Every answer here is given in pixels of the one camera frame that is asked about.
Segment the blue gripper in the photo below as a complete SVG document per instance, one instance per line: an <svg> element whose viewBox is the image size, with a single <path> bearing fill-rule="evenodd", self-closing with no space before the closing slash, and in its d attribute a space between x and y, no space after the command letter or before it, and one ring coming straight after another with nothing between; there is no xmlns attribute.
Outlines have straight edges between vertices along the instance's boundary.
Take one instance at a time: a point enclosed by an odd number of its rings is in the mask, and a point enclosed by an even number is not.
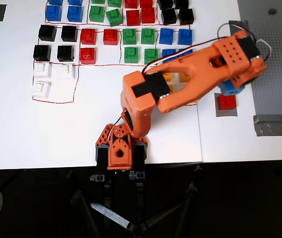
<svg viewBox="0 0 282 238"><path fill-rule="evenodd" d="M237 95L245 88L245 86L242 86L236 89L230 80L219 84L218 87L220 88L221 94L225 96Z"/></svg>

